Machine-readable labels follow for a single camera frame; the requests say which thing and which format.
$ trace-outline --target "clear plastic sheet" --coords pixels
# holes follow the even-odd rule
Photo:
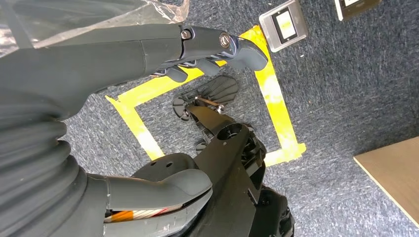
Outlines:
[[[0,57],[99,28],[178,23],[186,19],[188,11],[189,0],[180,6],[158,0],[3,0]]]

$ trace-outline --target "yellow floor marking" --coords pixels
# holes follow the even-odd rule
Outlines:
[[[137,138],[137,141],[140,143],[141,147],[150,157],[150,159],[155,160],[165,155],[162,152],[162,149],[160,149],[156,140],[154,140],[153,136],[146,128],[144,122],[141,120],[140,116],[135,110],[135,107],[127,106],[121,103],[120,101],[112,99],[109,96],[106,96],[106,99],[109,102],[111,102],[111,104],[121,115],[131,132]]]
[[[278,79],[275,75],[275,69],[271,62],[271,57],[262,30],[259,26],[254,26],[252,29],[242,34],[241,37],[255,43],[269,60],[263,70],[255,72],[254,74],[256,75],[260,91],[262,92],[266,107],[268,108],[272,123],[278,135],[282,151],[276,151],[269,154],[267,158],[265,158],[266,165],[278,164],[301,157],[301,154],[305,152],[306,147],[303,143],[298,144],[297,138],[295,137],[293,125],[282,96]]]
[[[266,165],[270,166],[301,157],[301,154],[306,151],[306,147],[304,143],[299,144],[295,137],[293,125],[266,46],[266,40],[260,27],[254,26],[252,29],[243,33],[241,37],[254,42],[269,59],[266,67],[259,72],[255,72],[255,75],[282,149],[268,153],[265,158]],[[226,64],[224,61],[217,63],[220,66]],[[168,77],[154,78],[119,95],[118,101],[106,97],[120,113],[151,160],[163,156],[164,153],[146,128],[144,122],[136,112],[135,107],[204,74],[199,69],[182,68],[182,70],[188,74],[185,82],[177,83]]]

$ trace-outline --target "gray robot arm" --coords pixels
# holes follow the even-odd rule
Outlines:
[[[212,194],[203,171],[155,182],[86,174],[70,145],[57,140],[66,133],[60,121],[111,85],[149,74],[182,81],[177,65],[214,74],[217,60],[254,70],[267,62],[244,39],[180,25],[97,29],[0,58],[0,236],[163,237],[184,228]],[[104,224],[109,209],[179,205],[153,220]]]

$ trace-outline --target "corrugated rubber sleeve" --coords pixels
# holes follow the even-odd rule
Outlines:
[[[66,133],[58,106],[18,92],[0,98],[0,236],[49,236],[79,204],[86,173],[57,140]]]

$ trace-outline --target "screw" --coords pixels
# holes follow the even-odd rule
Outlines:
[[[180,33],[180,37],[182,38],[182,40],[188,40],[192,37],[192,34],[189,30],[184,30]]]
[[[223,48],[228,48],[230,46],[230,36],[223,32],[220,34],[220,44]]]

